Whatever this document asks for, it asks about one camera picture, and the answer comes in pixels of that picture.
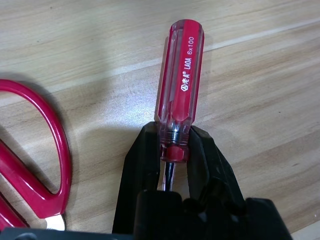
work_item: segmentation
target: red transparent handle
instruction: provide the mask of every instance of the red transparent handle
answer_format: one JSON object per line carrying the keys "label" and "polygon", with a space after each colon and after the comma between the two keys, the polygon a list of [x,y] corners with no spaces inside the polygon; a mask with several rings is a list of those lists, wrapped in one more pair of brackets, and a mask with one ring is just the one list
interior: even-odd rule
{"label": "red transparent handle", "polygon": [[166,162],[188,160],[189,129],[195,120],[204,31],[200,23],[183,19],[169,31],[158,106],[160,158]]}

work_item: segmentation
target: scissors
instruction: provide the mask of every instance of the scissors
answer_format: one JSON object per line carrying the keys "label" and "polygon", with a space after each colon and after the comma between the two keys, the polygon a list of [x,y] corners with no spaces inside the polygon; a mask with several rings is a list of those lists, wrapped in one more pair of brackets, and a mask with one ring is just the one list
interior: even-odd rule
{"label": "scissors", "polygon": [[[51,193],[23,162],[0,139],[0,173],[18,191],[34,213],[45,219],[47,229],[65,230],[62,214],[66,210],[71,187],[71,158],[64,129],[49,104],[30,88],[11,80],[0,79],[0,92],[10,92],[28,100],[41,113],[53,135],[60,162],[60,189]],[[29,227],[0,195],[0,231],[5,227]]]}

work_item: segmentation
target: wood grain surface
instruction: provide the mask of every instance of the wood grain surface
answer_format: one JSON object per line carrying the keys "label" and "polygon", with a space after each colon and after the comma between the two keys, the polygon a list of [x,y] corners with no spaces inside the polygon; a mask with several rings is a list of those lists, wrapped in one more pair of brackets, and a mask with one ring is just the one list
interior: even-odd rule
{"label": "wood grain surface", "polygon": [[[214,138],[245,197],[273,200],[294,239],[320,239],[319,13],[319,0],[1,1],[0,78],[39,92],[67,134],[67,228],[111,231],[125,155],[154,118],[165,39],[188,18],[205,32],[194,124]],[[3,92],[0,138],[59,188],[44,119]],[[186,197],[184,168],[174,189]],[[0,191],[44,226],[3,177]]]}

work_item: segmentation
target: screwdriver handle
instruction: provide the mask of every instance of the screwdriver handle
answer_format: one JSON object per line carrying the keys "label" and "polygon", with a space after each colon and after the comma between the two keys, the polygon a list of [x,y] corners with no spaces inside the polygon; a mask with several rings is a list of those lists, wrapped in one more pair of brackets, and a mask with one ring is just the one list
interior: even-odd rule
{"label": "screwdriver handle", "polygon": [[196,115],[204,40],[203,28],[194,20],[179,20],[169,31],[157,109],[160,159],[166,162],[189,158],[189,129]]}

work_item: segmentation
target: red plastic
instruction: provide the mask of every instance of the red plastic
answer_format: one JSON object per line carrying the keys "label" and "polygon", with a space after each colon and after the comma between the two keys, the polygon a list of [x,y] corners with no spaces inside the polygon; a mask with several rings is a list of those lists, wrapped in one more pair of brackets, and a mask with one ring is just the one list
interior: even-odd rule
{"label": "red plastic", "polygon": [[[37,93],[11,80],[0,79],[0,91],[11,92],[28,100],[42,114],[53,135],[60,162],[60,189],[52,194],[22,161],[0,140],[0,173],[12,184],[34,213],[41,219],[65,212],[71,187],[71,159],[64,129],[54,111]],[[20,217],[0,197],[0,231],[5,227],[26,227]]]}
{"label": "red plastic", "polygon": [[194,20],[179,20],[169,31],[157,110],[160,158],[166,162],[189,158],[189,130],[196,115],[204,40],[203,28]]}

